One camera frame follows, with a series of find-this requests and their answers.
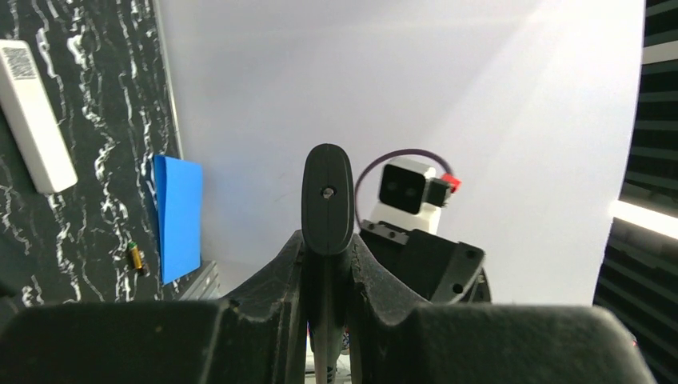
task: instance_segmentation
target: small battery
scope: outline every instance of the small battery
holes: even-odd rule
[[[130,242],[127,246],[130,251],[130,257],[132,258],[132,265],[134,269],[137,270],[139,274],[146,274],[146,268],[144,268],[144,263],[142,261],[142,254],[139,252],[139,247],[136,242]]]

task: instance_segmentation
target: blue paper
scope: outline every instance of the blue paper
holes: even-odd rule
[[[200,267],[202,168],[161,155],[154,165],[160,268],[162,283],[168,284]]]

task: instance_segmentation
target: white remote control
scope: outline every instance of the white remote control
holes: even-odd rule
[[[0,106],[35,189],[54,194],[75,184],[78,176],[26,42],[0,40]]]

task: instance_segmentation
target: white wall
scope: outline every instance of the white wall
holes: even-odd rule
[[[355,176],[420,147],[463,180],[439,234],[487,251],[498,302],[591,302],[644,2],[161,3],[185,156],[205,167],[207,258],[256,270],[275,256],[300,226],[316,144],[343,146]]]

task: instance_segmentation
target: screw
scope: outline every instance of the screw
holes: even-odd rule
[[[331,186],[326,187],[325,189],[322,190],[322,197],[327,200],[334,196],[334,188]]]

